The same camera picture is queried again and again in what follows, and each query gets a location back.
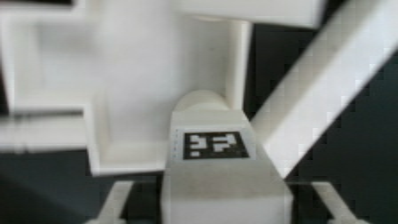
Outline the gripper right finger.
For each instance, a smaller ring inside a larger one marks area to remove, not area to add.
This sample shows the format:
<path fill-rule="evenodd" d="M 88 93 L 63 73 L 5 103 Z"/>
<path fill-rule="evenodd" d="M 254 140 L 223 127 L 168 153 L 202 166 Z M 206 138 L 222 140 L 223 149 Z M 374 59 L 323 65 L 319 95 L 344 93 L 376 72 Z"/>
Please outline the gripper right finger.
<path fill-rule="evenodd" d="M 326 224 L 367 224 L 353 215 L 332 184 L 328 182 L 312 182 L 310 186 L 332 215 Z"/>

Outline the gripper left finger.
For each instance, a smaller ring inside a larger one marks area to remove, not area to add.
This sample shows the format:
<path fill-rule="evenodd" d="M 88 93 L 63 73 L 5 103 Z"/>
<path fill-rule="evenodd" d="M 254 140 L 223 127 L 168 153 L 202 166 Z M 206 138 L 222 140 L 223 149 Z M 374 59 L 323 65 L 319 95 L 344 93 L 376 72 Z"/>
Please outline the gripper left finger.
<path fill-rule="evenodd" d="M 126 224 L 126 219 L 120 215 L 131 187 L 131 181 L 117 181 L 113 183 L 97 217 L 87 221 L 87 224 Z"/>

